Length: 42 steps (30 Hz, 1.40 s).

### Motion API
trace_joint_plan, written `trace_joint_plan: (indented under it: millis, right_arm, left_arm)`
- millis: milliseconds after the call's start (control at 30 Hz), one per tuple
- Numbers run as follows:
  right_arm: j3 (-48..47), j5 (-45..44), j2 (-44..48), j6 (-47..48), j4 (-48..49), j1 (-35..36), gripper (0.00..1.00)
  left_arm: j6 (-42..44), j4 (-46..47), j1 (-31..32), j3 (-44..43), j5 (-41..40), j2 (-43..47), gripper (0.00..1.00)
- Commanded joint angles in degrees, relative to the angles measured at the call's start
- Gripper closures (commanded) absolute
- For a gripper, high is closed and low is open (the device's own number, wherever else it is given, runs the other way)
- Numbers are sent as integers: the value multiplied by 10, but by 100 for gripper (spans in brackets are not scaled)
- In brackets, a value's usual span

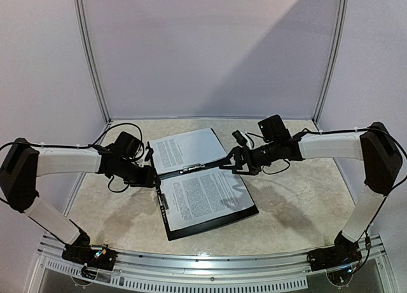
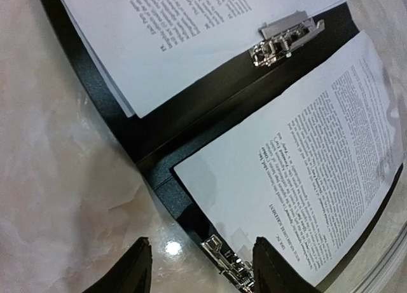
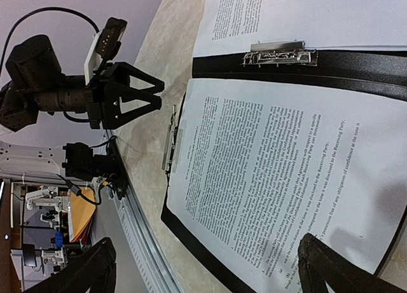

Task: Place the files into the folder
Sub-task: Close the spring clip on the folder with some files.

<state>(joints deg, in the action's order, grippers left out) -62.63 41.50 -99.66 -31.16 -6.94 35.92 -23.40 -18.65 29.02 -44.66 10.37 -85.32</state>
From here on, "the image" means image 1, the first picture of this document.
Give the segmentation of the white printed sheet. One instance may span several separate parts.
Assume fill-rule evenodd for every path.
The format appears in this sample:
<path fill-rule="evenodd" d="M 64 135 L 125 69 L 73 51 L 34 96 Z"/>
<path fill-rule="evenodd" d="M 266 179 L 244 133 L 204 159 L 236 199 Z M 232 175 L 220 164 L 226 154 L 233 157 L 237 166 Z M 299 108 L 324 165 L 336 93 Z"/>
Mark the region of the white printed sheet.
<path fill-rule="evenodd" d="M 149 142 L 158 174 L 206 164 L 226 156 L 226 151 L 211 128 L 180 133 Z"/>

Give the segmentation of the white paper stack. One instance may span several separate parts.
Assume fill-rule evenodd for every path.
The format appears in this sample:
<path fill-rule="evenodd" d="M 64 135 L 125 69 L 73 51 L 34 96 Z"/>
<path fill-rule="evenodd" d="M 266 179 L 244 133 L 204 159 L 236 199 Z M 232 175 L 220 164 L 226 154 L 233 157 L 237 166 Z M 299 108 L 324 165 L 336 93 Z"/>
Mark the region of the white paper stack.
<path fill-rule="evenodd" d="M 166 178 L 160 191 L 171 232 L 206 226 L 208 230 L 259 213 L 240 176 L 212 168 Z"/>

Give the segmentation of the black clip folder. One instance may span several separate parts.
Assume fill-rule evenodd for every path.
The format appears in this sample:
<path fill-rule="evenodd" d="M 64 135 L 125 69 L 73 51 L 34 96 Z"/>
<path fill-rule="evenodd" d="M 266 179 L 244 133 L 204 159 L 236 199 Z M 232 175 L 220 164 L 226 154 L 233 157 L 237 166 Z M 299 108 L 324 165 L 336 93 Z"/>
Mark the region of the black clip folder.
<path fill-rule="evenodd" d="M 220 168 L 226 151 L 213 129 L 151 140 L 149 146 L 168 240 L 210 231 L 258 214 L 241 177 Z"/>

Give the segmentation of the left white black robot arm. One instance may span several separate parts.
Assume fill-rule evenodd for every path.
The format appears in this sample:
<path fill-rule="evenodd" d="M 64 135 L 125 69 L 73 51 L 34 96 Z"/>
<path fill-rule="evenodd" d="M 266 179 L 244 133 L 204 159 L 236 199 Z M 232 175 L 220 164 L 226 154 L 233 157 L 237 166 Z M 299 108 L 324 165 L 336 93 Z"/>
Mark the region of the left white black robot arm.
<path fill-rule="evenodd" d="M 130 187 L 155 187 L 157 183 L 157 174 L 152 166 L 137 164 L 136 154 L 143 147 L 142 141 L 127 132 L 121 132 L 106 147 L 98 144 L 31 144 L 25 138 L 16 139 L 8 147 L 9 151 L 1 165 L 3 201 L 70 247 L 71 255 L 81 264 L 88 264 L 95 257 L 90 239 L 40 197 L 36 189 L 38 177 L 93 173 L 105 175 L 109 179 L 119 177 Z"/>

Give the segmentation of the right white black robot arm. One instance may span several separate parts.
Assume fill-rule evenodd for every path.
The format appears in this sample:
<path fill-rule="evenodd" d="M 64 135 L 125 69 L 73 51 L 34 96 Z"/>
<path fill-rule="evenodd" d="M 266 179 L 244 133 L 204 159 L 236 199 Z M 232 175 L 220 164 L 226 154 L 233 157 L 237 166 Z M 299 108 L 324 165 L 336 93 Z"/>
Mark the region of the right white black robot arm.
<path fill-rule="evenodd" d="M 329 251 L 329 260 L 342 265 L 352 257 L 352 244 L 358 242 L 377 216 L 388 195 L 397 188 L 397 176 L 406 158 L 405 150 L 381 122 L 366 128 L 312 132 L 304 129 L 291 135 L 279 115 L 258 123 L 265 145 L 250 149 L 240 132 L 238 142 L 222 159 L 220 169 L 233 174 L 257 175 L 274 161 L 303 161 L 314 158 L 348 158 L 364 165 L 364 189 L 345 227 Z"/>

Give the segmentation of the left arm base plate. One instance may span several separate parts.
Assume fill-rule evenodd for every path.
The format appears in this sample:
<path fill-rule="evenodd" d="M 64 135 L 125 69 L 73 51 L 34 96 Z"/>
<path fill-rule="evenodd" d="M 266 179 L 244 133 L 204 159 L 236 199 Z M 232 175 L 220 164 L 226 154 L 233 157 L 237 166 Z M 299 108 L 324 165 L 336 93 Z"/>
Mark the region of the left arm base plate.
<path fill-rule="evenodd" d="M 107 246 L 66 245 L 62 258 L 91 268 L 112 271 L 116 263 L 117 252 Z"/>

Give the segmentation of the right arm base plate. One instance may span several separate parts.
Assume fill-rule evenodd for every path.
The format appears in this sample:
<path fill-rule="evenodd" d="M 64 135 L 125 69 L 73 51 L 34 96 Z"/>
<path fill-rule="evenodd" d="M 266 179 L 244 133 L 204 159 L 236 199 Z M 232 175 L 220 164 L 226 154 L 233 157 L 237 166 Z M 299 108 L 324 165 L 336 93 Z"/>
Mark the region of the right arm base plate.
<path fill-rule="evenodd" d="M 327 247 L 311 250 L 307 253 L 307 262 L 312 271 L 330 269 L 360 261 L 362 254 L 358 248 L 345 250 L 344 247 Z"/>

